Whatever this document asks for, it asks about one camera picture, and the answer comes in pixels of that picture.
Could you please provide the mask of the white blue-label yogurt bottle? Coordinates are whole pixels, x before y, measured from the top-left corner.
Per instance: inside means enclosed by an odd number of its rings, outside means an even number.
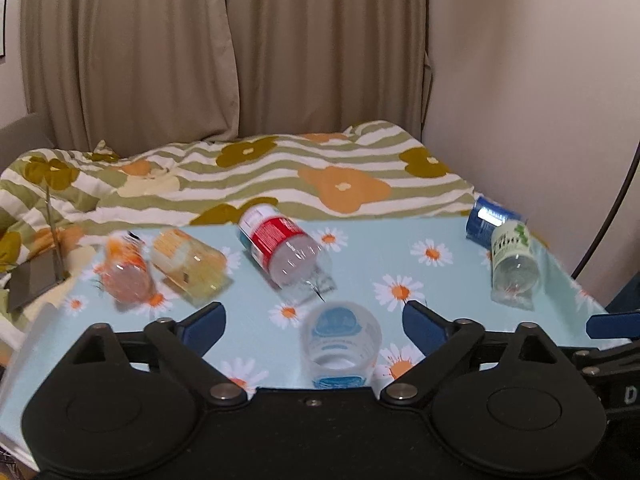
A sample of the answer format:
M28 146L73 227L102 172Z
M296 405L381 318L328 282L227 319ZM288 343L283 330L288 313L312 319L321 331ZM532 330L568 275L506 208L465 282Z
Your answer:
M369 385L382 330L376 317L359 304L325 302L300 326L304 377L315 389L350 389Z

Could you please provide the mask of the yellow-label clear bottle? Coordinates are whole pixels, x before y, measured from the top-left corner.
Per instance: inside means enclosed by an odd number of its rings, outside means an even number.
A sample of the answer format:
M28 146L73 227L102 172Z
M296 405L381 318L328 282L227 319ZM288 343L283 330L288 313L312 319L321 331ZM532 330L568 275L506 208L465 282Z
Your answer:
M230 284L224 254L177 228L153 238L151 261L191 304L206 304Z

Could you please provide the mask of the daisy-print blue tablecloth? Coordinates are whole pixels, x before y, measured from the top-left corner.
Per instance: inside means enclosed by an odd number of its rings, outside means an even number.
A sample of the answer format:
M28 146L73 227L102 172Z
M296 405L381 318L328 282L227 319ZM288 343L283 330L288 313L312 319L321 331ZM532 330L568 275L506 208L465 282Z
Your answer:
M488 255L465 236L461 218L305 222L326 248L335 287L326 300L368 309L382 328L372 384L381 388L420 361L406 337L401 311L409 300L424 302L444 318L472 318L488 330L508 332L524 321L540 325L560 346L590 345L588 318L600 304L573 281L546 248L535 254L540 279L529 309L492 301ZM299 325L308 306L287 304L244 250L238 229L197 226L192 235L227 258L230 286L221 294L227 312L224 336L206 360L234 382L259 387L309 385L300 357ZM158 318L182 320L192 304L167 284L145 304L124 307L101 287L103 257L93 252L58 299L49 299L22 348L13 357L1 389L1 442L23 462L30 453L21 432L24 408L73 342L92 324L137 332Z

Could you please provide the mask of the orange-label small bottle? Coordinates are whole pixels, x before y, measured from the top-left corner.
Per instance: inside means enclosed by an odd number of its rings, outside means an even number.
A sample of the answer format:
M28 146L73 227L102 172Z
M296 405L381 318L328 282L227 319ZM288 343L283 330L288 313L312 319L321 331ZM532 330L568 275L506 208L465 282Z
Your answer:
M120 304L141 304L153 292L153 280L143 258L142 241L129 232L115 233L104 246L102 288Z

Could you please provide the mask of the green-label clear bottle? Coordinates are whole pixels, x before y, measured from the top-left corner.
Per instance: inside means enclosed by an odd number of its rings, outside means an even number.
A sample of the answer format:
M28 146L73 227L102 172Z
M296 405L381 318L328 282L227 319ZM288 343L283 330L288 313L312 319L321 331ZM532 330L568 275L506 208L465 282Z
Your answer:
M533 237L520 220L506 220L491 234L491 286L508 297L532 292L539 280Z

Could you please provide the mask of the red-label clear bottle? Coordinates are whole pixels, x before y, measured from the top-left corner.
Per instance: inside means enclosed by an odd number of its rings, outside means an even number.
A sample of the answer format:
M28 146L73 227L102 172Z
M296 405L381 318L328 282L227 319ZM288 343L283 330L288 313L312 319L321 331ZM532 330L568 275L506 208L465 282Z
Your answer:
M318 288L330 278L326 250L276 206L250 206L238 228L243 246L277 288Z

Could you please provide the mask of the striped floral quilt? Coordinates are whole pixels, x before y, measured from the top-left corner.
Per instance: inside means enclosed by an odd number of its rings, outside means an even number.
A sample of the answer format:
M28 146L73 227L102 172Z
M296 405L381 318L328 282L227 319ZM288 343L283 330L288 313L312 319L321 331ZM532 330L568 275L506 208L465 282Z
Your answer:
M227 224L256 204L298 220L443 216L476 194L420 141L377 120L342 132L171 143L130 157L34 148L1 175L1 269L59 247L72 271L114 231Z

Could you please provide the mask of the beige curtain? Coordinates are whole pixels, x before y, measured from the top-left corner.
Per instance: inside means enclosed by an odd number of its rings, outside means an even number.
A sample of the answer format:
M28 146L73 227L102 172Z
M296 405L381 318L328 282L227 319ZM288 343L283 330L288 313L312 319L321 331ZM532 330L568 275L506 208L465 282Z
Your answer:
M427 0L22 0L26 104L60 148L333 132L418 136Z

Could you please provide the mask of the framed wall picture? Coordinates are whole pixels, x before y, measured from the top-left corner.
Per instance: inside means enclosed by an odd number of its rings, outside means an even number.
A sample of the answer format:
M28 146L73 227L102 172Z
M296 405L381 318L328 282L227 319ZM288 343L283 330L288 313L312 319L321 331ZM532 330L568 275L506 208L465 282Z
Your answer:
M6 56L6 8L8 0L0 0L0 58Z

